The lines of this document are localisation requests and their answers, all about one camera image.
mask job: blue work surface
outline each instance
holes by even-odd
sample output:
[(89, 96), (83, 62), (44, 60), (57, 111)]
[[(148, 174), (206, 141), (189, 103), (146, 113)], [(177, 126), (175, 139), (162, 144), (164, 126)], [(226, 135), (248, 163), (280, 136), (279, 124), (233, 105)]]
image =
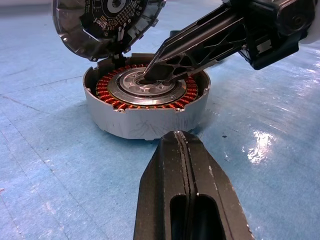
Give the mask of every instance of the blue work surface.
[[(154, 53), (218, 2), (172, 0), (133, 47)], [(131, 240), (158, 141), (101, 131), (48, 6), (0, 10), (0, 239)], [(320, 42), (261, 71), (239, 55), (207, 70), (193, 133), (229, 176), (258, 240), (320, 236)]]

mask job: black plastic part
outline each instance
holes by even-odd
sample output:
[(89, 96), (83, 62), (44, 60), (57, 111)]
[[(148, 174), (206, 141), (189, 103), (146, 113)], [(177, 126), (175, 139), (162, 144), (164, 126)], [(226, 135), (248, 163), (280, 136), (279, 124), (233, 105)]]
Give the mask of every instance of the black plastic part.
[(114, 65), (114, 69), (123, 68), (126, 66), (127, 58), (122, 54), (114, 55), (112, 57), (112, 63)]
[(161, 138), (141, 177), (133, 239), (253, 239), (230, 180), (196, 136)]
[[(315, 0), (223, 0), (181, 31), (170, 33), (144, 78), (177, 81), (240, 54), (260, 70), (299, 50), (315, 19)], [(187, 58), (189, 65), (180, 61)]]
[[(109, 10), (109, 2), (109, 0), (86, 0), (85, 13), (80, 17), (80, 21), (83, 29), (96, 39), (112, 39), (123, 29), (123, 38), (108, 45), (108, 50), (117, 55), (129, 47), (132, 37), (128, 34), (128, 30), (138, 22), (148, 0), (126, 0), (122, 10), (118, 12), (115, 12), (115, 9)], [(121, 3), (122, 1), (113, 0), (112, 5), (117, 8)]]
[(170, 37), (173, 37), (173, 36), (177, 35), (179, 32), (180, 32), (179, 30), (170, 31)]

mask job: electronic component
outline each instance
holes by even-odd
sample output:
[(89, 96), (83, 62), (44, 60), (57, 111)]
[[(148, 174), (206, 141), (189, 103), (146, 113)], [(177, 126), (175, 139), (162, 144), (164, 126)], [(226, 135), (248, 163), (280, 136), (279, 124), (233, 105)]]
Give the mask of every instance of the electronic component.
[(53, 21), (64, 45), (96, 62), (130, 51), (154, 27), (165, 0), (52, 0)]
[(93, 121), (104, 131), (126, 139), (159, 139), (170, 131), (190, 131), (202, 118), (210, 78), (201, 71), (176, 82), (145, 82), (153, 54), (135, 53), (116, 68), (111, 59), (98, 62), (83, 77)]

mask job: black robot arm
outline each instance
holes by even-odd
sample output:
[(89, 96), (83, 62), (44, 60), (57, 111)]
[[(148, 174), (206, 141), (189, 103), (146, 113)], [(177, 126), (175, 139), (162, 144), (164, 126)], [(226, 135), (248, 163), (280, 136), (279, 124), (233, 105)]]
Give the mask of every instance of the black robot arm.
[(144, 77), (184, 79), (236, 52), (260, 70), (299, 50), (315, 9), (315, 0), (223, 0), (164, 41)]

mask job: copper coil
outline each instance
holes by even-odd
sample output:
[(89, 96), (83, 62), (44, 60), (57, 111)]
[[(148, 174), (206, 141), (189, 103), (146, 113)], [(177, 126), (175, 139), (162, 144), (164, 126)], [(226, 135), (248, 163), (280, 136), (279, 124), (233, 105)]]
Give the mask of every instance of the copper coil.
[(183, 109), (185, 107), (185, 104), (183, 104), (182, 102), (176, 101), (174, 103), (176, 106), (178, 106), (180, 109)]
[(154, 106), (139, 106), (139, 105), (132, 105), (127, 104), (126, 102), (122, 102), (118, 99), (115, 99), (108, 91), (108, 84), (109, 81), (114, 77), (115, 75), (128, 70), (128, 69), (135, 69), (135, 68), (143, 68), (146, 67), (146, 64), (133, 64), (133, 65), (127, 65), (125, 67), (120, 67), (116, 70), (113, 70), (109, 72), (107, 75), (103, 76), (98, 83), (96, 84), (96, 96), (104, 101), (105, 103), (111, 104), (115, 109), (183, 109), (185, 105), (191, 103), (194, 101), (198, 96), (198, 86), (192, 76), (189, 76), (186, 80), (186, 92), (184, 96), (182, 96), (180, 99), (176, 100), (175, 102), (164, 104), (164, 105), (154, 105)]
[(184, 104), (189, 104), (189, 103), (191, 103), (191, 101), (190, 101), (190, 100), (185, 99), (184, 97), (183, 97), (183, 98), (181, 98), (179, 101), (180, 101), (180, 102), (183, 102)]
[(118, 109), (126, 109), (127, 106), (128, 105), (126, 103), (122, 103), (120, 106), (118, 106)]

